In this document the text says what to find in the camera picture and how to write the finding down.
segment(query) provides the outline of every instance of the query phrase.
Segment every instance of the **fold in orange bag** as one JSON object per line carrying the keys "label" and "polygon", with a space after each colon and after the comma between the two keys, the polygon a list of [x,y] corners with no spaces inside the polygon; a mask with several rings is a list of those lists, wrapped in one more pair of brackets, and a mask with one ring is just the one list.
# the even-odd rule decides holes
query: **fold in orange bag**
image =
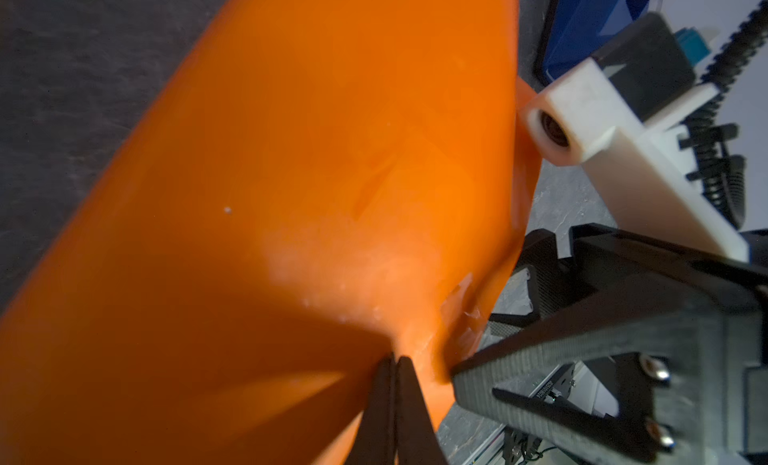
{"label": "fold in orange bag", "polygon": [[541,164],[517,7],[229,0],[0,321],[3,463],[340,463],[390,351],[437,426]]}

